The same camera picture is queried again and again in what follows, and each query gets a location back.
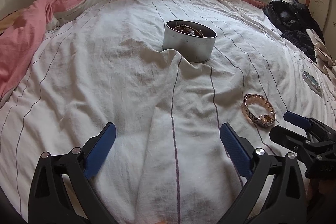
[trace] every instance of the pink blanket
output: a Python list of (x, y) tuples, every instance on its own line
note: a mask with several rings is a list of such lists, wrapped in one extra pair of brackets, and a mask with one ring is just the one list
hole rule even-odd
[(15, 88), (26, 74), (40, 46), (46, 25), (55, 13), (65, 12), (83, 0), (37, 0), (0, 37), (0, 95)]

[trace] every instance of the beaded bracelet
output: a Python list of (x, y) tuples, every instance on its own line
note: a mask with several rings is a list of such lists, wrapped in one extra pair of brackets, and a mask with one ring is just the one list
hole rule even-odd
[[(257, 118), (248, 108), (248, 105), (258, 103), (260, 106), (266, 108), (268, 114), (260, 115)], [(252, 122), (262, 128), (268, 128), (275, 122), (275, 111), (271, 103), (264, 99), (261, 95), (248, 93), (244, 96), (244, 102), (242, 104), (242, 110), (246, 112), (247, 116)]]

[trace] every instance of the bed sheet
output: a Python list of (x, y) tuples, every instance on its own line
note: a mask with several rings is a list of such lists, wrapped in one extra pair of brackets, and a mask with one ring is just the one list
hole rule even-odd
[[(217, 33), (208, 62), (162, 50), (164, 24), (174, 19)], [(246, 182), (221, 143), (224, 122), (254, 147), (288, 152), (245, 119), (246, 93), (267, 97), (276, 124), (298, 133), (283, 120), (288, 110), (335, 128), (330, 80), (240, 0), (104, 0), (46, 37), (0, 110), (0, 185), (25, 219), (39, 155), (68, 153), (107, 122), (117, 139), (93, 184), (120, 224), (216, 223)]]

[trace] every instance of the metal screw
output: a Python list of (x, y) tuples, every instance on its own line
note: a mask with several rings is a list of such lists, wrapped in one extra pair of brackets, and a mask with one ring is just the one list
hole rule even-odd
[(263, 155), (263, 154), (265, 154), (265, 150), (263, 150), (263, 149), (261, 149), (261, 148), (257, 148), (256, 150), (255, 150), (255, 152), (258, 154), (258, 155)]
[(290, 158), (291, 160), (295, 159), (295, 155), (293, 153), (288, 153), (287, 157)]
[(48, 153), (48, 152), (43, 152), (43, 153), (41, 154), (41, 158), (42, 158), (42, 159), (46, 159), (46, 158), (48, 158), (48, 156), (49, 156), (49, 153)]
[(79, 147), (75, 147), (72, 151), (71, 151), (74, 155), (77, 155), (81, 152), (81, 149)]

